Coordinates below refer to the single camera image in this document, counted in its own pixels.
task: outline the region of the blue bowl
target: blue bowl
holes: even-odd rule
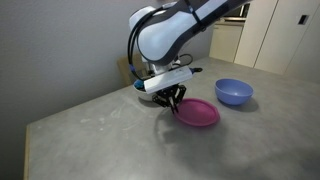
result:
[[[252,87],[236,79],[220,79],[215,86],[219,100],[229,105],[241,105],[248,101],[252,94]]]

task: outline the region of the bowl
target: bowl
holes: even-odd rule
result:
[[[217,98],[229,105],[241,105],[248,101],[252,94],[252,87],[236,79],[220,79],[216,82]]]
[[[145,91],[137,89],[135,86],[133,86],[133,88],[136,90],[136,94],[140,99],[145,100],[145,101],[152,101],[152,96],[155,93],[147,94]]]

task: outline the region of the white cabinet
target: white cabinet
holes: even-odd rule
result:
[[[284,74],[318,8],[319,1],[278,1],[255,68]],[[299,25],[302,15],[307,15],[308,18],[303,25]]]
[[[233,62],[243,27],[215,25],[210,48],[210,57]]]
[[[286,76],[320,84],[320,8],[291,60]]]
[[[254,0],[244,25],[234,63],[253,67],[278,0]]]

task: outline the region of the cabinet handle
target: cabinet handle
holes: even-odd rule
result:
[[[298,25],[305,25],[308,21],[308,18],[309,18],[309,15],[302,15],[298,22]]]

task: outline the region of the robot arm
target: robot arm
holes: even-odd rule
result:
[[[173,112],[178,111],[176,104],[182,100],[186,91],[184,86],[178,84],[191,79],[192,73],[186,66],[170,71],[172,62],[177,60],[179,51],[192,37],[247,1],[180,0],[165,4],[158,9],[142,8],[130,17],[131,34],[128,43],[130,68],[135,74],[130,61],[136,43],[142,60],[149,63],[155,75],[144,81],[148,94],[156,92],[156,96],[153,97],[154,102],[163,107],[170,106]]]

